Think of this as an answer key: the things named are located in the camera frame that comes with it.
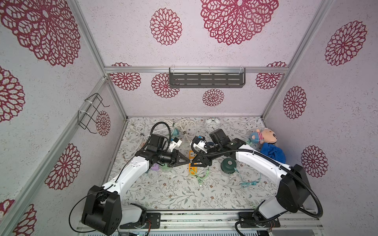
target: alarm clock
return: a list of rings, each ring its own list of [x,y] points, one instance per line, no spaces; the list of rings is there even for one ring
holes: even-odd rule
[[[220,119],[216,117],[211,117],[205,121],[205,128],[208,133],[213,132],[220,127]]]

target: dark green lid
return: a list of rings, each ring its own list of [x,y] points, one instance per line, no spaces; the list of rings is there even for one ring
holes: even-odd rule
[[[235,172],[234,168],[236,168],[236,161],[231,157],[226,157],[220,164],[220,168],[224,173],[232,174],[233,172]]]

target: metal mounting plate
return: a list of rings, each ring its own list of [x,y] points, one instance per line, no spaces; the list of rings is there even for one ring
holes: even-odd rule
[[[175,73],[169,68],[171,88],[242,88],[245,85],[245,68],[240,73]]]
[[[147,213],[147,220],[150,220],[151,223],[152,223],[151,229],[160,228],[160,216],[161,216],[160,213]],[[128,224],[120,225],[119,228],[120,229],[136,229],[136,226],[137,225],[135,223],[128,223]],[[148,223],[146,223],[141,228],[148,229],[149,227],[150,227],[150,225]]]
[[[239,220],[255,221],[255,219],[252,217],[252,214],[253,212],[239,212]],[[242,228],[279,228],[281,227],[281,224],[278,219],[274,219],[272,221],[268,221],[263,224],[264,225],[241,223],[240,227]]]

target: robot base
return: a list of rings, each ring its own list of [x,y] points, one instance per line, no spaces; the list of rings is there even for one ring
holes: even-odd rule
[[[147,213],[147,220],[151,221],[151,229],[153,228],[160,228],[160,213]],[[146,222],[143,227],[140,227],[138,223],[127,223],[124,225],[120,225],[120,229],[136,229],[136,228],[149,228],[150,224]]]
[[[239,212],[239,220],[240,221],[256,221],[256,219],[253,217],[253,212]],[[250,223],[241,223],[240,226],[242,228],[279,228],[281,227],[281,224],[279,220],[276,218],[272,221],[268,221],[265,223],[259,223],[259,224],[250,224]]]

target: purple object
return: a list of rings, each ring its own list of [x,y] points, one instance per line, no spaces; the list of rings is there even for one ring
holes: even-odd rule
[[[153,164],[150,170],[158,171],[160,169],[157,163]]]

